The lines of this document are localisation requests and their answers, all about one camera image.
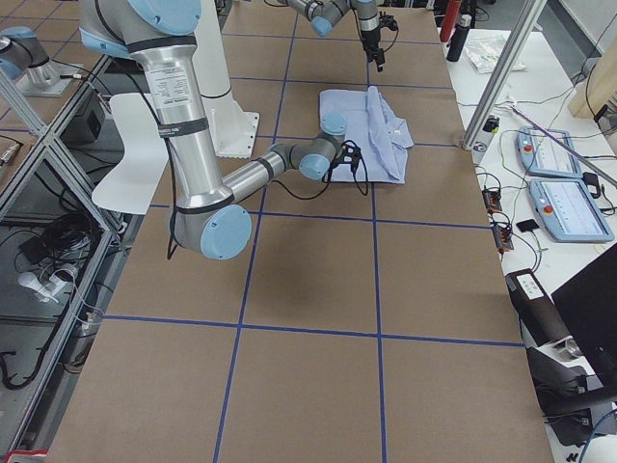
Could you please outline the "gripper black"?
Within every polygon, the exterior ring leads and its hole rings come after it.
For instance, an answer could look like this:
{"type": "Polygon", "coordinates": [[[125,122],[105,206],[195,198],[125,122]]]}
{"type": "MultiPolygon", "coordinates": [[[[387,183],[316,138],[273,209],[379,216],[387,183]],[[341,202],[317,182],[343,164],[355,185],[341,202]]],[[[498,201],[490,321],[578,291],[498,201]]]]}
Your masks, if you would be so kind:
{"type": "Polygon", "coordinates": [[[361,30],[362,48],[368,53],[368,62],[374,63],[378,72],[385,66],[385,50],[380,48],[381,32],[379,29],[361,30]]]}

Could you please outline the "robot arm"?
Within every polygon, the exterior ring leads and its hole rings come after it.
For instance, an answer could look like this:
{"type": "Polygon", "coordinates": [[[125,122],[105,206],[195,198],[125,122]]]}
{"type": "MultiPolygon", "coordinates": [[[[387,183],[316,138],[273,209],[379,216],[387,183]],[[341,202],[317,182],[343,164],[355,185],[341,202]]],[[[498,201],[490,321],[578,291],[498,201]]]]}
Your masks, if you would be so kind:
{"type": "Polygon", "coordinates": [[[381,47],[381,30],[389,17],[382,14],[376,1],[372,0],[288,0],[279,4],[302,15],[320,36],[328,36],[347,13],[355,14],[362,49],[368,63],[375,63],[378,72],[384,70],[386,51],[381,47]]]}
{"type": "Polygon", "coordinates": [[[330,113],[309,143],[275,145],[223,177],[193,64],[201,3],[82,1],[79,6],[83,44],[134,60],[145,72],[150,111],[166,145],[174,185],[170,250],[180,246],[209,259],[234,258],[252,233],[241,201],[289,169],[320,180],[340,156],[347,121],[330,113]]]}

